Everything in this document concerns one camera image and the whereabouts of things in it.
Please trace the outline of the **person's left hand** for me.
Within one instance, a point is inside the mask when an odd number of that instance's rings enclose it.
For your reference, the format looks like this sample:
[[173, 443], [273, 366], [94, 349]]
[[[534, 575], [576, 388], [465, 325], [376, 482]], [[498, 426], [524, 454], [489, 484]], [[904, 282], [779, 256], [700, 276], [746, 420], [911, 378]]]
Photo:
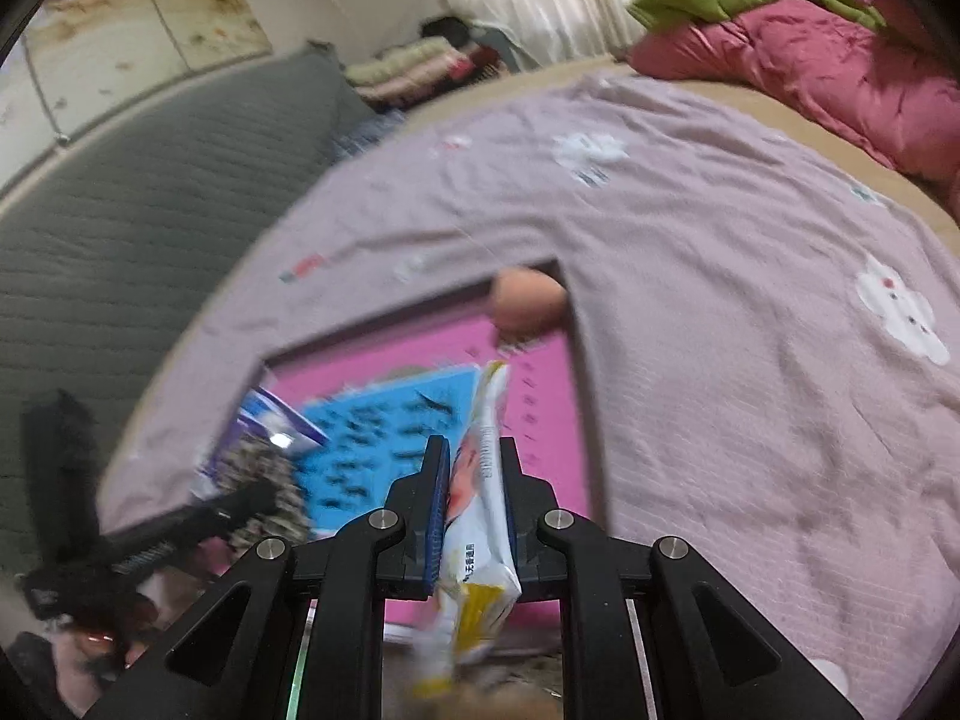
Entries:
[[85, 717], [109, 688], [98, 674], [99, 667], [115, 667], [119, 653], [124, 656], [121, 670], [139, 660], [160, 633], [158, 621], [158, 608], [143, 595], [125, 610], [122, 629], [128, 635], [127, 644], [112, 629], [83, 628], [75, 619], [64, 617], [52, 634], [52, 656], [57, 694], [71, 715]]

